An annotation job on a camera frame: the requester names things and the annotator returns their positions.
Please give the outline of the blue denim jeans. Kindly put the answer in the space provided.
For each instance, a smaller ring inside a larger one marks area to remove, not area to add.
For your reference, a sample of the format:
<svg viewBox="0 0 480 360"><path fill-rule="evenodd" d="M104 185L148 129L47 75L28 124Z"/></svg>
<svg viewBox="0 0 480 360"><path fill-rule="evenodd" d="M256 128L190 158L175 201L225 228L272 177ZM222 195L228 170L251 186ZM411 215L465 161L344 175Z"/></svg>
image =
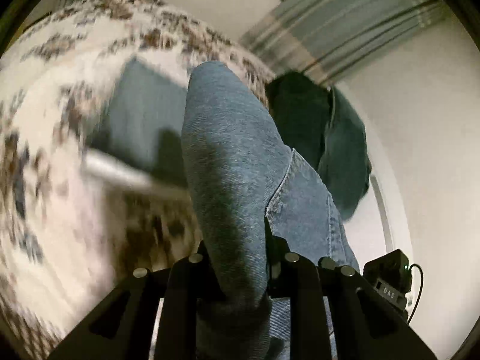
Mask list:
<svg viewBox="0 0 480 360"><path fill-rule="evenodd" d="M214 280L202 291L201 359L283 359L290 303L267 294L275 236L300 255L357 266L328 189L223 63L193 69L181 132L185 174Z"/></svg>

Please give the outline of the white bed headboard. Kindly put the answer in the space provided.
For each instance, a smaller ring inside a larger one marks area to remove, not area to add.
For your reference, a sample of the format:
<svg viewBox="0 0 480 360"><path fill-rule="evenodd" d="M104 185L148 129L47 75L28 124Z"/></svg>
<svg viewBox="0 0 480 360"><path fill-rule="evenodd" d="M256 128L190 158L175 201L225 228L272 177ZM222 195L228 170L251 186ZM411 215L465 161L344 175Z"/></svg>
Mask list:
<svg viewBox="0 0 480 360"><path fill-rule="evenodd" d="M365 114L360 117L365 126L373 170L368 192L345 223L349 244L360 268L397 249L412 262L414 254L408 219L393 167L374 124Z"/></svg>

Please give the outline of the floral bedspread with checked border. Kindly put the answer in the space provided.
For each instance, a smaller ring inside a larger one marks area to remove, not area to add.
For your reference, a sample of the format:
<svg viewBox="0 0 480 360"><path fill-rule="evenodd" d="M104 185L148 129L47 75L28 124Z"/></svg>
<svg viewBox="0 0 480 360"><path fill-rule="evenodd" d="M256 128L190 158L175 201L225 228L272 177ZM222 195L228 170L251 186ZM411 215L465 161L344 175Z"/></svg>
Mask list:
<svg viewBox="0 0 480 360"><path fill-rule="evenodd" d="M171 267L202 234L191 201L86 175L86 138L126 63L186 88L218 60L258 97L272 71L162 0L82 0L33 25L1 57L1 335L45 359L136 267Z"/></svg>

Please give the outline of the dark green plush blanket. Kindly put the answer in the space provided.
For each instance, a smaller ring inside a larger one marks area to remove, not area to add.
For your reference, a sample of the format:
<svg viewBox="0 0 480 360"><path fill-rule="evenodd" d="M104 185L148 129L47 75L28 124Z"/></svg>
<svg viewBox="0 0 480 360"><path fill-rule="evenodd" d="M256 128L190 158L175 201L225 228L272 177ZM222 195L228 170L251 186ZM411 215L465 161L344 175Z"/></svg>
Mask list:
<svg viewBox="0 0 480 360"><path fill-rule="evenodd" d="M372 164L365 125L335 87L288 72L265 86L272 118L283 142L298 151L349 220L368 192Z"/></svg>

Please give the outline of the folded grey white pants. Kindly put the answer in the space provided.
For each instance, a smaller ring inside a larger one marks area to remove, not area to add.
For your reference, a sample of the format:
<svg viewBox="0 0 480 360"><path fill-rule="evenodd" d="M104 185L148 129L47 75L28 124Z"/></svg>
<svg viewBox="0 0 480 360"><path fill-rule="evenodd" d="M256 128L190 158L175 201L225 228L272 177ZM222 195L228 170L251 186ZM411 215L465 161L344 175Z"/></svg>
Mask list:
<svg viewBox="0 0 480 360"><path fill-rule="evenodd" d="M86 150L82 159L82 171L121 190L186 202L191 200L187 188L159 181L152 175L98 150Z"/></svg>

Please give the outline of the right grey-green curtain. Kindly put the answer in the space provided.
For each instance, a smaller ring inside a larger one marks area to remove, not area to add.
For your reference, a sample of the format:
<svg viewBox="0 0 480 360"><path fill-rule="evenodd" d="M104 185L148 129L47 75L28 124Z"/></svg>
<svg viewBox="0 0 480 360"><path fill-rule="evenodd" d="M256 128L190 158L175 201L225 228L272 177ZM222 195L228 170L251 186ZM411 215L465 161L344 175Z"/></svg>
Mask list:
<svg viewBox="0 0 480 360"><path fill-rule="evenodd" d="M448 15L443 0L284 0L241 43L278 75L329 83Z"/></svg>

